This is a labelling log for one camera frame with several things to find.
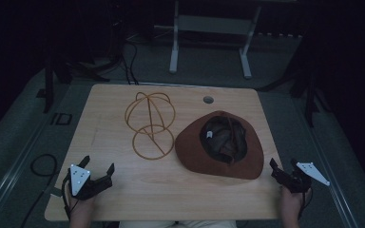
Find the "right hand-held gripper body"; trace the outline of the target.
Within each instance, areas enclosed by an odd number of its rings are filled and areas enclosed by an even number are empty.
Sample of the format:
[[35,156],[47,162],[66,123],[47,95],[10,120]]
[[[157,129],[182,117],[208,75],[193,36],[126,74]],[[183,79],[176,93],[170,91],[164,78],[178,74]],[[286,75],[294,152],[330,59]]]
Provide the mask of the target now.
[[322,175],[312,162],[298,162],[299,173],[288,174],[280,169],[280,175],[275,180],[287,187],[292,193],[305,193],[311,188],[312,180],[319,181],[326,186],[331,183]]

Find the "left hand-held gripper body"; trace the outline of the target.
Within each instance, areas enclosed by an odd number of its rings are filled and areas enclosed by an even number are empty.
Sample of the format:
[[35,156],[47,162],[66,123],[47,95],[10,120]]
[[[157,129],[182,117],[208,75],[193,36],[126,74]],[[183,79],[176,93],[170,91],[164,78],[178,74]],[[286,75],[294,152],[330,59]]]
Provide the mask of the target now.
[[91,172],[78,165],[69,168],[70,193],[77,200],[88,200],[112,186],[112,179],[105,175],[97,180],[90,178]]

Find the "brown felt hat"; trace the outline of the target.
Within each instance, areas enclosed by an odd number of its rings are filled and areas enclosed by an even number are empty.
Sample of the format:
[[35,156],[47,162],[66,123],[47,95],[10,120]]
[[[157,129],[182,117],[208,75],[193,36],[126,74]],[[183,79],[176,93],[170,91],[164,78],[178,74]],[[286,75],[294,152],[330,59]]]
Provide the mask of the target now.
[[196,173],[257,179],[264,155],[254,127],[243,118],[214,111],[186,127],[175,141],[181,164]]

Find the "gold wire hat stand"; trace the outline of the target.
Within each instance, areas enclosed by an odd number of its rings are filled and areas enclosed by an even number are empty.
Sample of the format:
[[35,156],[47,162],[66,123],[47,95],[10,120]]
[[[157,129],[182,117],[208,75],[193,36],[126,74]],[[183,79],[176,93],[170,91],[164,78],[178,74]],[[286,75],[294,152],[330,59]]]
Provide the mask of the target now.
[[175,136],[170,127],[176,120],[176,109],[162,92],[139,91],[125,110],[125,123],[134,132],[132,149],[137,156],[155,161],[174,148]]

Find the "person's left hand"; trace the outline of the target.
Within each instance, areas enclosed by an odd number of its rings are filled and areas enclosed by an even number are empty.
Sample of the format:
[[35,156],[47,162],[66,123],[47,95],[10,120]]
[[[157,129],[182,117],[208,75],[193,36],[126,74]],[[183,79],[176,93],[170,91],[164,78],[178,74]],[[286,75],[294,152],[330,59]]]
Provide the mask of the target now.
[[70,217],[72,219],[90,217],[94,211],[95,200],[95,197],[91,199],[80,200],[69,194],[68,205],[70,209]]

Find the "person's right hand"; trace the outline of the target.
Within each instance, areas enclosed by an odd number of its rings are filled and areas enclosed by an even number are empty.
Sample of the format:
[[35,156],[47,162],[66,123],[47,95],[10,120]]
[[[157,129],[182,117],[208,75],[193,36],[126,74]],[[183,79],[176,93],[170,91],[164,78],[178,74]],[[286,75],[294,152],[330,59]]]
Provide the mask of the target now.
[[306,207],[307,200],[312,195],[312,189],[309,188],[305,193],[292,193],[287,187],[282,186],[280,193],[281,217],[288,220],[298,220]]

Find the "black stand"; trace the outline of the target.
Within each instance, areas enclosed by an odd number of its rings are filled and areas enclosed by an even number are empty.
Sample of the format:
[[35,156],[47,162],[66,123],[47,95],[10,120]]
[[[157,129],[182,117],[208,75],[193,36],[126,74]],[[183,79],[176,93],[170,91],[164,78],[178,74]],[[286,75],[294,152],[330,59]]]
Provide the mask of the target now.
[[48,113],[54,102],[54,77],[61,84],[69,84],[72,80],[67,64],[67,56],[55,48],[48,50],[45,60],[45,87],[41,88],[36,97],[45,99],[44,113]]
[[306,92],[304,118],[310,127],[314,126],[313,113],[317,111],[315,96],[317,76],[320,74],[325,55],[323,43],[324,39],[320,38],[315,30],[307,31],[292,59],[297,76],[290,92],[295,98]]

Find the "black rectangular floor bracket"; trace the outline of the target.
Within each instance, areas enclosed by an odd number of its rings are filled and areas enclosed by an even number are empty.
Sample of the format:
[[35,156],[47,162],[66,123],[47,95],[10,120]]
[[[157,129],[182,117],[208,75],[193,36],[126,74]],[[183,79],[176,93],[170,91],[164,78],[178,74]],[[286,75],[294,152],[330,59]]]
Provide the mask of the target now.
[[72,115],[68,113],[55,113],[50,121],[51,125],[69,125]]

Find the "white metal desk frame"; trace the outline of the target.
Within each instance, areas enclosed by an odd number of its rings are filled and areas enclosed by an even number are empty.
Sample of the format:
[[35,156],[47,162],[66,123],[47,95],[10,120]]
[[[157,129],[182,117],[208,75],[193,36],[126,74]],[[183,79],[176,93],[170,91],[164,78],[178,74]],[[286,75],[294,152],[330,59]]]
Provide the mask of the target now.
[[255,28],[258,23],[260,12],[261,6],[257,6],[253,13],[253,17],[250,20],[194,16],[180,14],[180,1],[174,0],[173,46],[171,49],[169,72],[176,73],[178,70],[180,31],[233,34],[244,35],[246,37],[244,45],[239,49],[239,56],[243,78],[251,79],[252,72],[247,52],[255,34]]

